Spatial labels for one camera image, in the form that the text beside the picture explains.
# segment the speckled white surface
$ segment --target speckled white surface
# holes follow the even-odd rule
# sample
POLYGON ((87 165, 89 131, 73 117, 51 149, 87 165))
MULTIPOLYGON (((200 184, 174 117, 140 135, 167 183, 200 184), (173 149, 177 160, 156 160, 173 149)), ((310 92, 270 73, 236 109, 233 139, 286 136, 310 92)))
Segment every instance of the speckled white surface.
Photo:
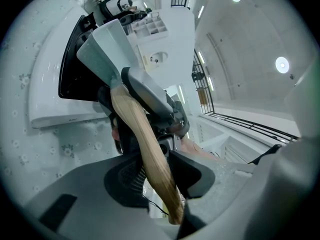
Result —
POLYGON ((32 1, 0 47, 0 172, 20 205, 70 170, 118 155, 108 119, 30 127, 34 63, 51 29, 75 6, 74 0, 32 1))

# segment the black cable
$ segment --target black cable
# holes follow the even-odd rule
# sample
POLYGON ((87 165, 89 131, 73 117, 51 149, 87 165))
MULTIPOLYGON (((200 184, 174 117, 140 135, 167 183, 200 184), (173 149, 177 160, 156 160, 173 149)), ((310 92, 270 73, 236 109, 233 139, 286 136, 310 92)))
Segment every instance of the black cable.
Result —
POLYGON ((148 198, 146 198, 144 195, 142 195, 145 199, 147 199, 149 201, 149 203, 151 203, 152 205, 154 205, 155 207, 157 207, 163 214, 168 215, 168 213, 166 213, 164 210, 162 210, 159 205, 157 205, 155 202, 152 202, 151 200, 149 200, 148 198))

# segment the white ceiling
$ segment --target white ceiling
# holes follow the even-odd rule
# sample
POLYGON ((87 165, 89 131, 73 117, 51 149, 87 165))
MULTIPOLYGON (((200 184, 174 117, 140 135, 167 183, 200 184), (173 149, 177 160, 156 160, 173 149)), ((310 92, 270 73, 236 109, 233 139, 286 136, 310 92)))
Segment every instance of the white ceiling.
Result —
POLYGON ((203 5, 196 49, 213 78, 216 101, 285 112, 279 104, 317 55, 293 6, 287 0, 208 0, 203 5), (287 58, 289 72, 276 70, 278 57, 287 58))

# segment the wooden stick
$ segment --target wooden stick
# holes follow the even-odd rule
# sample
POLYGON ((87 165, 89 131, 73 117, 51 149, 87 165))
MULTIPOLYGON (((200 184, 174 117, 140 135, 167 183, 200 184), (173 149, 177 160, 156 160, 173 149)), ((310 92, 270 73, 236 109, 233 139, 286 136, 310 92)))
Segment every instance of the wooden stick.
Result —
POLYGON ((112 105, 135 134, 146 177, 169 211, 169 222, 181 224, 183 207, 169 165, 148 122, 142 106, 120 84, 111 88, 112 105))

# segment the wooden handle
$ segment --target wooden handle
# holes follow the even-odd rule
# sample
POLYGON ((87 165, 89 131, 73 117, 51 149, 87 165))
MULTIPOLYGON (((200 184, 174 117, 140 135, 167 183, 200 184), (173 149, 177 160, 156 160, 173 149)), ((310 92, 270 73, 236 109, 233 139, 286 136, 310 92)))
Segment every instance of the wooden handle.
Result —
POLYGON ((111 89, 112 105, 116 113, 135 134, 143 161, 146 177, 165 203, 169 222, 181 224, 183 207, 169 165, 148 122, 142 106, 120 84, 111 89))

